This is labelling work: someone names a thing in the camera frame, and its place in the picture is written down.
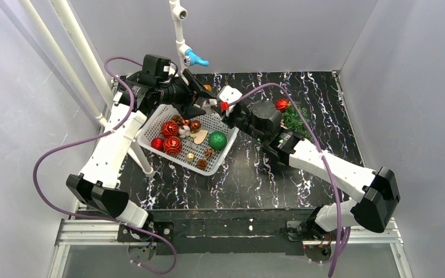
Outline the red glitter ornament ball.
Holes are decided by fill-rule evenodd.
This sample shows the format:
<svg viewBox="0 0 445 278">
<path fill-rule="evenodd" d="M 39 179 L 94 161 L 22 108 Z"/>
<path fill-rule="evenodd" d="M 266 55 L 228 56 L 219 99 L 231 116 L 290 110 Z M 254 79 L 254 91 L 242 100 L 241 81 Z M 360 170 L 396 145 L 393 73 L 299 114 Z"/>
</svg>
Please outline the red glitter ornament ball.
<svg viewBox="0 0 445 278">
<path fill-rule="evenodd" d="M 281 113 L 285 113 L 289 107 L 291 107 L 291 103 L 288 99 L 281 98 L 275 101 L 275 108 Z"/>
</svg>

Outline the small green christmas tree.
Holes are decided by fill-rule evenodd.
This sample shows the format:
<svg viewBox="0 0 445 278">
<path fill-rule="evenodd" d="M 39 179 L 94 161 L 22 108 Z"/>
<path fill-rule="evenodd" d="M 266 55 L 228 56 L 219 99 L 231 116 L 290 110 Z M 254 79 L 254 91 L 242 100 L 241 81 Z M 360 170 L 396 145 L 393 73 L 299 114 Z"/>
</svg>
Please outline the small green christmas tree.
<svg viewBox="0 0 445 278">
<path fill-rule="evenodd" d="M 278 152 L 278 162 L 280 166 L 289 165 L 289 157 L 296 153 L 296 146 L 304 140 L 311 140 L 311 134 L 305 126 L 306 109 L 299 108 L 300 114 L 289 104 L 282 113 L 281 128 L 275 138 L 274 148 Z"/>
</svg>

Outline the white cotton ornament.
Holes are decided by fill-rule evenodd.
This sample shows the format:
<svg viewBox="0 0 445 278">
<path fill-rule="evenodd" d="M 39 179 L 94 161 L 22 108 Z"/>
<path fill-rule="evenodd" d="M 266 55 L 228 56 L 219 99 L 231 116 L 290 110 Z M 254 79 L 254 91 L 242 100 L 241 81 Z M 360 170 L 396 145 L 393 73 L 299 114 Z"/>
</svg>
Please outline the white cotton ornament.
<svg viewBox="0 0 445 278">
<path fill-rule="evenodd" d="M 202 103 L 201 108 L 205 111 L 206 115 L 219 115 L 217 112 L 217 100 L 216 99 L 208 99 Z"/>
</svg>

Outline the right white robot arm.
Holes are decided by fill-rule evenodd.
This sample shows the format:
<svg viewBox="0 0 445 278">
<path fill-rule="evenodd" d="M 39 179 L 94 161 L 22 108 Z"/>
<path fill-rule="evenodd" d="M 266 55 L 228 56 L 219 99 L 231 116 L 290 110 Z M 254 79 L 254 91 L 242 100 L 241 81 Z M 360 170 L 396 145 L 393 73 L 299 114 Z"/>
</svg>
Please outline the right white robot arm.
<svg viewBox="0 0 445 278">
<path fill-rule="evenodd" d="M 340 226 L 385 231 L 400 202 L 392 170 L 382 167 L 375 171 L 319 151 L 302 134 L 280 124 L 282 114 L 271 101 L 257 101 L 252 109 L 226 101 L 220 107 L 222 121 L 259 141 L 270 159 L 319 177 L 350 197 L 317 208 L 306 221 L 306 231 L 323 234 Z"/>
</svg>

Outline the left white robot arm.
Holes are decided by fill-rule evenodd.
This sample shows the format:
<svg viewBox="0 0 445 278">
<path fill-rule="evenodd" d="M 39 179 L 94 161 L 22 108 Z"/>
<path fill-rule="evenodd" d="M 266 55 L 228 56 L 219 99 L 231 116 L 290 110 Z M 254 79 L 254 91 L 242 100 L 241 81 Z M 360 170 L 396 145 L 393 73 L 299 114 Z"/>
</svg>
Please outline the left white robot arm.
<svg viewBox="0 0 445 278">
<path fill-rule="evenodd" d="M 217 95 L 205 88 L 188 69 L 172 69 L 169 58 L 147 54 L 141 70 L 121 77 L 114 104 L 91 157 L 78 174 L 70 174 L 66 186 L 80 203 L 131 226 L 141 228 L 148 213 L 116 188 L 118 173 L 130 149 L 143 155 L 137 143 L 138 133 L 159 105 L 172 105 L 184 119 L 206 111 L 196 106 L 199 98 L 216 102 Z"/>
</svg>

